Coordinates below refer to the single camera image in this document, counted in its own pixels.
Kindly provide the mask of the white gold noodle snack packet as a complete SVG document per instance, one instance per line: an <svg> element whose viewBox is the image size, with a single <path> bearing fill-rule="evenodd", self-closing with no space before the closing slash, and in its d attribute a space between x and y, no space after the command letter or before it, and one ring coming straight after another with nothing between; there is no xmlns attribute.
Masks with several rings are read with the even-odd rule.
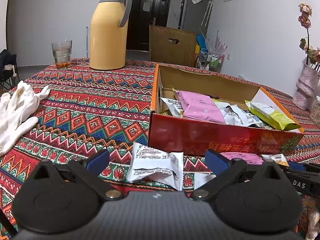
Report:
<svg viewBox="0 0 320 240"><path fill-rule="evenodd" d="M264 160L273 160L278 165L283 165L283 166L289 167L289 163L287 162L287 160L283 154L262 154L261 157Z"/></svg>

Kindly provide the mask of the pink snack packet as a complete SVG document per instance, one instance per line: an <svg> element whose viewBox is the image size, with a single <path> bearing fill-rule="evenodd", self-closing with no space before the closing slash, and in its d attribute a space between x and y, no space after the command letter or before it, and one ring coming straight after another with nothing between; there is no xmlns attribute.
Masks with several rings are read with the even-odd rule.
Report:
<svg viewBox="0 0 320 240"><path fill-rule="evenodd" d="M263 163L263 159L253 153L222 152L220 154L229 160L232 160L234 158L245 160L248 165L261 165Z"/></svg>
<svg viewBox="0 0 320 240"><path fill-rule="evenodd" d="M181 103L184 118L225 123L222 113L209 96L183 90L175 90L174 94Z"/></svg>

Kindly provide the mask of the green snack packet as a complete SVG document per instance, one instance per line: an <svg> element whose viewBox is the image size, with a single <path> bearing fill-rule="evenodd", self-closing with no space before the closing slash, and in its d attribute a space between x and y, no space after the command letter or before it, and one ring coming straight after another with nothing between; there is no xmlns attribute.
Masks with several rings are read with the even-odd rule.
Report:
<svg viewBox="0 0 320 240"><path fill-rule="evenodd" d="M291 131L301 128L299 124L295 123L287 115L271 106L247 100L245 101L245 104L252 114L277 130Z"/></svg>

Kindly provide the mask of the pink vase with dried flowers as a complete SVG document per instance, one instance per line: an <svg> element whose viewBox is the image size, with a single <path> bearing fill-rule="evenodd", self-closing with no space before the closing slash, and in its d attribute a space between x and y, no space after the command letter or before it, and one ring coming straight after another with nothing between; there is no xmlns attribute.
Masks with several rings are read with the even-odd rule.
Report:
<svg viewBox="0 0 320 240"><path fill-rule="evenodd" d="M306 37L300 39L299 47L306 55L305 63L296 82L292 102L301 110L311 109L318 94L319 48L313 48L310 41L312 7L306 3L298 5L298 22L306 30Z"/></svg>

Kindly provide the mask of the white cotton gloves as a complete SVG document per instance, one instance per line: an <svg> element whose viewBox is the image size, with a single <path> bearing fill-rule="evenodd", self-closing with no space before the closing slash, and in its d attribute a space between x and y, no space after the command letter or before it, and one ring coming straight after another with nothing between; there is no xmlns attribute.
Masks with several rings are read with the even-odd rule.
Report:
<svg viewBox="0 0 320 240"><path fill-rule="evenodd" d="M20 81L13 94L1 95L1 155L7 154L18 139L38 123L33 113L49 93L48 86L35 93L31 85Z"/></svg>

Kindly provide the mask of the colourful patterned tablecloth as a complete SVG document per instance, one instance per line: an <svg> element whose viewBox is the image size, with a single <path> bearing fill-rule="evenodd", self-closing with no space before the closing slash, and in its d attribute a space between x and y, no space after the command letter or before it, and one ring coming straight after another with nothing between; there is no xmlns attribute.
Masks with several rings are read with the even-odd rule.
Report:
<svg viewBox="0 0 320 240"><path fill-rule="evenodd" d="M126 180L129 145L148 140L155 68L154 62L127 61L123 69L103 72L79 59L71 68L49 66L27 79L33 89L49 86L51 91L35 112L38 125L1 157L1 210L13 226L12 201L43 158L65 164L107 147L111 163L101 178L122 190L166 189L158 183Z"/></svg>

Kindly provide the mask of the red cardboard snack box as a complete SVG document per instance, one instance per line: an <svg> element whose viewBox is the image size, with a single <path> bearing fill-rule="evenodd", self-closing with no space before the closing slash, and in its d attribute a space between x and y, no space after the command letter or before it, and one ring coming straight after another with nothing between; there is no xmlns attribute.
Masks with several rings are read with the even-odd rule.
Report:
<svg viewBox="0 0 320 240"><path fill-rule="evenodd" d="M165 115L164 99L175 99L175 92L204 95L201 110L193 115ZM255 154L290 154L304 136L304 129L293 120L285 129L266 129L226 122L213 98L229 106L248 108L246 102L273 107L289 119L292 115L263 87L227 79L216 73L203 74L194 68L157 65L151 97L148 145L166 152L203 155L206 150Z"/></svg>

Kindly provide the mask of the white and gold snack packet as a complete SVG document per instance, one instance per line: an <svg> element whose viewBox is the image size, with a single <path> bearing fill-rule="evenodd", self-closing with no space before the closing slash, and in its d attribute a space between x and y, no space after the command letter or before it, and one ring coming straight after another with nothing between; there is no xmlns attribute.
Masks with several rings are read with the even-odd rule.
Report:
<svg viewBox="0 0 320 240"><path fill-rule="evenodd" d="M172 116L179 118L183 116L183 108L178 100L169 98L161 98L161 100L165 103Z"/></svg>

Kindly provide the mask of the black folding chair with clothes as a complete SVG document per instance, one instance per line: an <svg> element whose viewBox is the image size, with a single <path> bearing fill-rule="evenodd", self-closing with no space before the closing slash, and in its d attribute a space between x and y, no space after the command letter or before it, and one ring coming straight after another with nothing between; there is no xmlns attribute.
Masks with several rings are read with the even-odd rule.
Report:
<svg viewBox="0 0 320 240"><path fill-rule="evenodd" d="M7 49L0 53L1 64L1 90L10 90L16 86L16 80L20 81L17 69L17 55Z"/></svg>

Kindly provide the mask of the glass cup with drink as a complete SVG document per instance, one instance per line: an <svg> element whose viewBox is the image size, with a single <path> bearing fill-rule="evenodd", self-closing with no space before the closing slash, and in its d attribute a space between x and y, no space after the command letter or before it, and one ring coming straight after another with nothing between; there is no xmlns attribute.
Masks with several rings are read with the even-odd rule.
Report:
<svg viewBox="0 0 320 240"><path fill-rule="evenodd" d="M69 67L71 64L72 40L52 43L53 58L57 69Z"/></svg>

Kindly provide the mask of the yellow thermos jug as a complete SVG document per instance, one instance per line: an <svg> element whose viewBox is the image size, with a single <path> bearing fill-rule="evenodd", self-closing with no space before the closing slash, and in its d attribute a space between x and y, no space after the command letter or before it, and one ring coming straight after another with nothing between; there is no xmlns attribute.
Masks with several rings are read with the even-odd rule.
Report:
<svg viewBox="0 0 320 240"><path fill-rule="evenodd" d="M100 0L89 30L89 66L115 70L125 66L127 25L132 0Z"/></svg>

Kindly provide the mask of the grey refrigerator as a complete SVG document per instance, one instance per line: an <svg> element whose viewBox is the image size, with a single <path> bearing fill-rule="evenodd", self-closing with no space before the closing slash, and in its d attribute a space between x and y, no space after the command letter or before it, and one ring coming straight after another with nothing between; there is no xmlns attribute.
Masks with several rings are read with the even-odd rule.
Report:
<svg viewBox="0 0 320 240"><path fill-rule="evenodd" d="M205 36L207 33L206 12L210 0L182 0L178 29Z"/></svg>

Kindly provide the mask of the dark entrance door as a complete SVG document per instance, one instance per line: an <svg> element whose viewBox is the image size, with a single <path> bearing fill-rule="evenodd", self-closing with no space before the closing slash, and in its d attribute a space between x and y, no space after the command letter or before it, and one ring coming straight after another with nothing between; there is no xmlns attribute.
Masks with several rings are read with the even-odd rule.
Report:
<svg viewBox="0 0 320 240"><path fill-rule="evenodd" d="M132 0L127 32L128 50L149 49L149 26L166 27L170 0Z"/></svg>

